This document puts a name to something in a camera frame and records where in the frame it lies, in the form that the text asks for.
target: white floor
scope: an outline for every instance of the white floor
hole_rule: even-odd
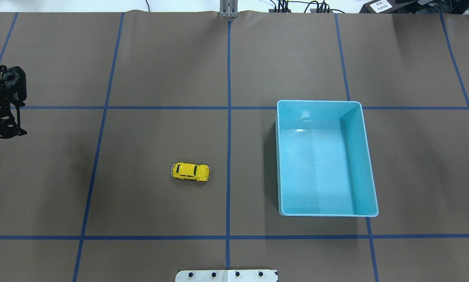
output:
[[[148,0],[151,11],[218,11],[219,0]],[[327,0],[332,9],[357,13],[368,0]],[[302,13],[307,4],[290,3],[294,13]],[[274,5],[270,0],[238,0],[238,10],[267,11]],[[0,0],[0,11],[20,12],[90,12],[147,11],[145,0]]]

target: white label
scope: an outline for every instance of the white label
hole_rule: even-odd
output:
[[[387,9],[392,8],[393,6],[391,6],[391,4],[387,0],[381,0],[370,4],[370,7],[372,7],[372,9],[374,9],[376,13],[380,13],[382,11],[386,11]]]

